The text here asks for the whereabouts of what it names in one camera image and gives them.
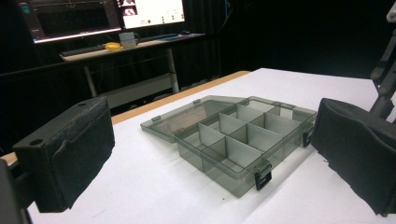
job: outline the yellow tape roll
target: yellow tape roll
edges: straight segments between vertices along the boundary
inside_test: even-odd
[[[120,51],[121,50],[121,45],[116,42],[108,42],[106,44],[106,49],[108,51]]]

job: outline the image on screen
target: image on screen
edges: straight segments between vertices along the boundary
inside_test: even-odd
[[[120,30],[113,0],[15,0],[35,43]]]
[[[182,0],[117,0],[125,29],[184,21]]]

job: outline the screen display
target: screen display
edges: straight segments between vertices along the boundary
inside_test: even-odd
[[[113,0],[16,0],[35,43],[119,31]]]
[[[184,21],[182,0],[117,0],[124,28]]]

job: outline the white table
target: white table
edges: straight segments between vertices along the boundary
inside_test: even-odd
[[[261,191],[237,199],[179,157],[177,145],[140,123],[207,95],[261,98],[318,110],[323,97],[369,110],[369,79],[260,69],[114,125],[116,146],[71,210],[39,214],[34,223],[396,223],[376,216],[316,150],[298,147]]]

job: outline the transparent gray plastic box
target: transparent gray plastic box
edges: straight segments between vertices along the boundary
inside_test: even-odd
[[[141,124],[177,143],[180,157],[240,198],[271,180],[271,171],[306,147],[317,112],[248,98],[207,96]]]

